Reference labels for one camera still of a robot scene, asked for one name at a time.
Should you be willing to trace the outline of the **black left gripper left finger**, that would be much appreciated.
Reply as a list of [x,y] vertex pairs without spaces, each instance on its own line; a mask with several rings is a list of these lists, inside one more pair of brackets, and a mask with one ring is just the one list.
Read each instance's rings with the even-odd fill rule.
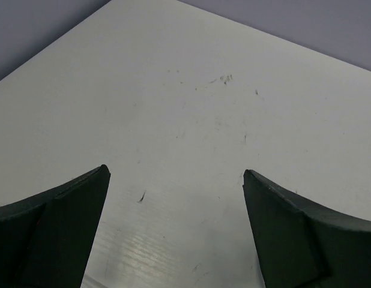
[[0,287],[80,287],[109,182],[103,164],[0,206]]

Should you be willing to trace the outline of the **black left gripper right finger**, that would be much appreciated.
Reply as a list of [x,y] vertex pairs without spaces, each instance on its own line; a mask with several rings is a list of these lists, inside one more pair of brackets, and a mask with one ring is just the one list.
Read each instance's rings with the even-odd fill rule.
[[371,287],[371,221],[313,202],[254,170],[243,179],[266,287]]

